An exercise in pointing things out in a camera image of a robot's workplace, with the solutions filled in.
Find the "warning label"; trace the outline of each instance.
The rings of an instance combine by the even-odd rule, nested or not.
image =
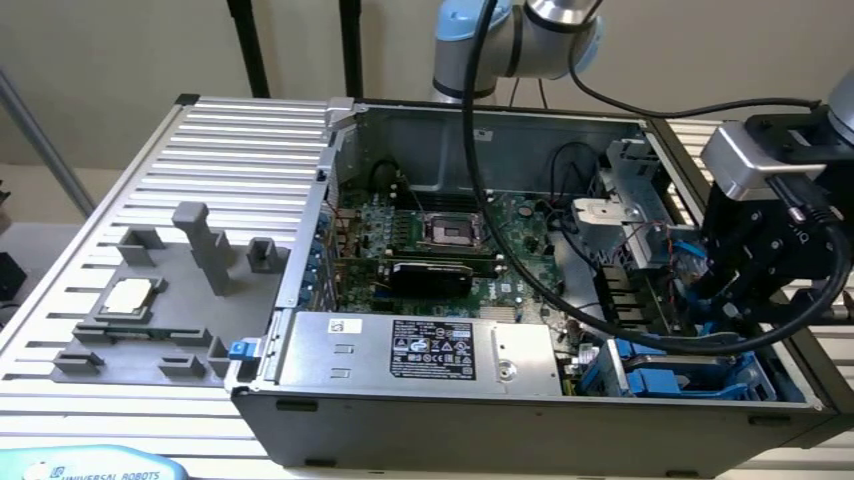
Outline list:
[[[475,380],[473,342],[469,323],[395,320],[391,374],[397,378]]]

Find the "cable connector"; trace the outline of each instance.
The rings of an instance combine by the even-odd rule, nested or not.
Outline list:
[[[827,202],[824,192],[802,173],[782,173],[766,179],[795,223],[812,226],[839,222],[838,210]]]

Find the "slotted metal table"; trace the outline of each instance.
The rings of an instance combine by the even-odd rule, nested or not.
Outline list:
[[[0,448],[120,444],[175,459],[201,479],[376,477],[356,471],[285,470],[273,464],[223,389],[49,380],[53,356],[121,262],[109,244],[128,226],[155,225],[165,241],[185,241],[171,227],[172,209],[180,201],[203,201],[211,226],[225,229],[232,243],[265,236],[289,246],[325,145],[325,108],[324,102],[205,97],[192,106],[172,108],[0,332]],[[716,125],[671,122],[698,163]],[[704,169],[703,174],[711,180]],[[854,327],[812,331],[854,388]],[[384,477],[495,475],[387,472]],[[771,450],[720,478],[850,480],[854,432],[811,450]]]

